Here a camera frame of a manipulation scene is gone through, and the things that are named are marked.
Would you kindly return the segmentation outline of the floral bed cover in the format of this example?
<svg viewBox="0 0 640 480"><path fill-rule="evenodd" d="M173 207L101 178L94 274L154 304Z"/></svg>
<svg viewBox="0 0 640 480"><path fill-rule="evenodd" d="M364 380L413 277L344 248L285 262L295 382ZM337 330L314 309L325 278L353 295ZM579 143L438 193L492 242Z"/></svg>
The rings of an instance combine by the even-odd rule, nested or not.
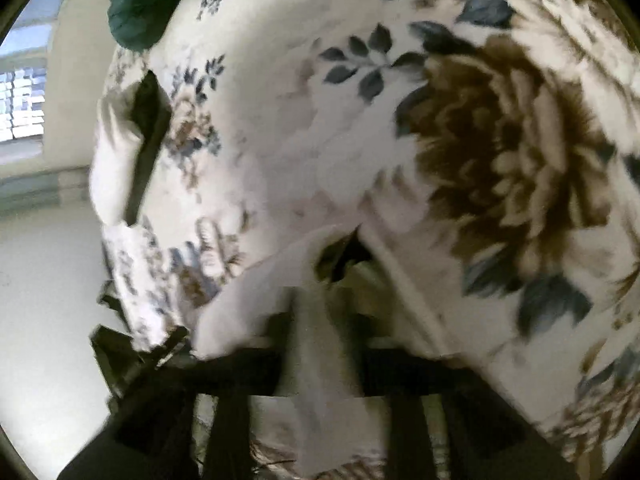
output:
<svg viewBox="0 0 640 480"><path fill-rule="evenodd" d="M194 325L311 232L370 228L454 350L575 479L639 474L639 43L612 0L181 0L117 45L103 96L152 70L170 125L138 221L104 226L132 346L190 367ZM404 349L346 306L347 348ZM252 407L250 406L250 423ZM304 478L386 479L387 458Z"/></svg>

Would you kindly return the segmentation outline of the window with metal grille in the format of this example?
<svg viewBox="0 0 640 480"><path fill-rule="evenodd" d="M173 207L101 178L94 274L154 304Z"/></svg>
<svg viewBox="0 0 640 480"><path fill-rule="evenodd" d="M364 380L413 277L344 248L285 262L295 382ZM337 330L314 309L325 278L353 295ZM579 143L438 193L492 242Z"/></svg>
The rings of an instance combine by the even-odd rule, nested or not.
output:
<svg viewBox="0 0 640 480"><path fill-rule="evenodd" d="M39 156L47 65L64 0L29 0L1 44L1 162Z"/></svg>

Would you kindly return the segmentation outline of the beige long-sleeve shirt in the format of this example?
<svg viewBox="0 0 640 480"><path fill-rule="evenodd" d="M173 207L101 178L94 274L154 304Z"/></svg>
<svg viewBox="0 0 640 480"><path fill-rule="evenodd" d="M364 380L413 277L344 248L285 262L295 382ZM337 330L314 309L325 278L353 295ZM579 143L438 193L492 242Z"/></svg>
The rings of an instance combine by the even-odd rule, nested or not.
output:
<svg viewBox="0 0 640 480"><path fill-rule="evenodd" d="M442 358L454 350L408 263L370 228L352 236L366 258L349 263L337 282L320 260L349 235L331 226L245 270L194 325L195 355L211 360L263 344L268 321L291 313L283 375L273 394L254 394L250 429L256 443L292 460L304 478L386 454L390 415L381 398L363 394L347 348L348 304L373 316L383 337L416 356Z"/></svg>

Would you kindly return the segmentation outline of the folded white garment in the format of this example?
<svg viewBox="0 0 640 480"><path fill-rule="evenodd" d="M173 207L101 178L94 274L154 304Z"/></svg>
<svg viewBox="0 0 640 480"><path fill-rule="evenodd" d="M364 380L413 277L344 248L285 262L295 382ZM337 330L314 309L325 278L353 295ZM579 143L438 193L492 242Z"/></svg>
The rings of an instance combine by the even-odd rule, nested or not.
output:
<svg viewBox="0 0 640 480"><path fill-rule="evenodd" d="M141 129L132 120L138 86L107 91L98 102L94 154L89 172L89 195L104 226L125 219L134 188L138 156L143 145Z"/></svg>

